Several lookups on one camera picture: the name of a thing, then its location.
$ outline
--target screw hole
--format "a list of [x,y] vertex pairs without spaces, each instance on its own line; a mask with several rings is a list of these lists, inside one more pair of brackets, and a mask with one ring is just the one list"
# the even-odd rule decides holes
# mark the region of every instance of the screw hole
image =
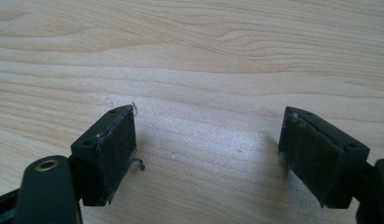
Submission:
[[83,142],[83,146],[85,146],[85,147],[88,147],[90,145],[92,145],[92,141],[85,141],[85,142]]
[[353,144],[353,143],[348,143],[347,146],[349,146],[349,147],[357,147],[357,146],[356,146],[355,144]]
[[37,165],[35,168],[38,172],[45,172],[48,170],[51,170],[52,168],[56,167],[58,165],[57,160],[49,160],[49,161],[42,161]]

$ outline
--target wood grain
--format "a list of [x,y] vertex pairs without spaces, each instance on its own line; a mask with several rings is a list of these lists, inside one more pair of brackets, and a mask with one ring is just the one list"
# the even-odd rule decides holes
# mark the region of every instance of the wood grain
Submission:
[[292,105],[384,158],[384,0],[0,1],[0,195],[131,102],[147,170],[84,223],[354,223],[277,141]]

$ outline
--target black object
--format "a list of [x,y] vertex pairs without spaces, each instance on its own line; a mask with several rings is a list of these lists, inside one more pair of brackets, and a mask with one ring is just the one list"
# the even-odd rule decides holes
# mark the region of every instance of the black object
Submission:
[[321,206],[360,202],[357,223],[384,223],[384,160],[366,162],[369,148],[308,111],[286,107],[278,149]]
[[72,155],[51,156],[29,165],[20,189],[0,197],[0,223],[82,223],[78,201],[111,202],[136,147],[131,105],[112,109],[75,143]]

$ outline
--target wooden surface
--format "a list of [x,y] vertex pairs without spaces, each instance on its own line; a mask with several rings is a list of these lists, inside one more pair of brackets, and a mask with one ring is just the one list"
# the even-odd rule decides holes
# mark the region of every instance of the wooden surface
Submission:
[[147,170],[84,223],[355,223],[277,141],[291,105],[384,157],[384,0],[0,1],[0,195],[131,102]]

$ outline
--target light wood tabletop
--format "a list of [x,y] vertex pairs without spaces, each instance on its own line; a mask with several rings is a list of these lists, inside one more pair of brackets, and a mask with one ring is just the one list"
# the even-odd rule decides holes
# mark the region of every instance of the light wood tabletop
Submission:
[[0,1],[0,195],[131,102],[146,170],[84,223],[355,223],[277,143],[290,105],[384,158],[384,0]]

